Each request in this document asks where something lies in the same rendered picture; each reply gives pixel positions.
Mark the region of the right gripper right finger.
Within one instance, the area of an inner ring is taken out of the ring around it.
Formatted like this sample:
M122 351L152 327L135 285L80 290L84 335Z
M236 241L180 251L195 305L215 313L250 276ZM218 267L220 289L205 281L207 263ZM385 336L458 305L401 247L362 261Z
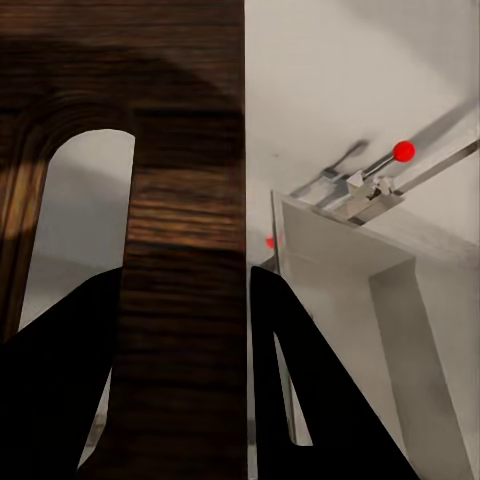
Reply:
M251 267L258 480L420 480L290 284ZM277 334L312 446L290 440Z

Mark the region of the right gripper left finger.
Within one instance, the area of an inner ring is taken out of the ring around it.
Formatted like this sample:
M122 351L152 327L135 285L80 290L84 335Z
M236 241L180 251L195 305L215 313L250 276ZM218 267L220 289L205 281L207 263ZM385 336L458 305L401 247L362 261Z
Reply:
M122 268L0 346L0 480L73 480L112 368Z

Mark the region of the cutting board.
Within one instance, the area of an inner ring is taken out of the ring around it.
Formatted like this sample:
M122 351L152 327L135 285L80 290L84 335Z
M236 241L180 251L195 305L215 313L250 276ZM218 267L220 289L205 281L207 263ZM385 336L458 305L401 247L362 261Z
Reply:
M0 346L50 160L135 136L106 426L73 480L248 480L245 0L0 0Z

